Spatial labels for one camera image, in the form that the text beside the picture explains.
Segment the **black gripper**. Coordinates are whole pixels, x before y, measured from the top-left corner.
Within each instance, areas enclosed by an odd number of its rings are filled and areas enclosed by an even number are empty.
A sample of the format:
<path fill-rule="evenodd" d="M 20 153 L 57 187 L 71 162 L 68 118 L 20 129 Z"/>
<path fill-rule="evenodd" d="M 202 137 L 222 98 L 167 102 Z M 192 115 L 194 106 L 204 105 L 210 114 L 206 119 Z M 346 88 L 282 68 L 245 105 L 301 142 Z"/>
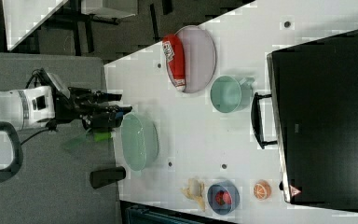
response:
<path fill-rule="evenodd" d="M 105 102 L 120 101 L 122 95 L 117 93 L 69 87 L 61 90 L 54 88 L 52 96 L 54 128 L 80 119 L 85 130 L 113 129 L 119 127 L 124 116 L 132 111 L 131 106 L 104 105 Z"/>

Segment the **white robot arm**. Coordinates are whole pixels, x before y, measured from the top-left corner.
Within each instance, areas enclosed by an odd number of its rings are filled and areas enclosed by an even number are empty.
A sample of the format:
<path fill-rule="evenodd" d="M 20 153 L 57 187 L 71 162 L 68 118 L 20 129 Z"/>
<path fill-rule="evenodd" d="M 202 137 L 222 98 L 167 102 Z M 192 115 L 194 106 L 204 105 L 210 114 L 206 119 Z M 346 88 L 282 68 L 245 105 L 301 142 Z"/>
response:
<path fill-rule="evenodd" d="M 49 86 L 0 91 L 0 183 L 14 177 L 23 162 L 18 132 L 54 131 L 58 125 L 80 119 L 86 129 L 111 131 L 121 125 L 130 106 L 111 105 L 119 94 Z"/>

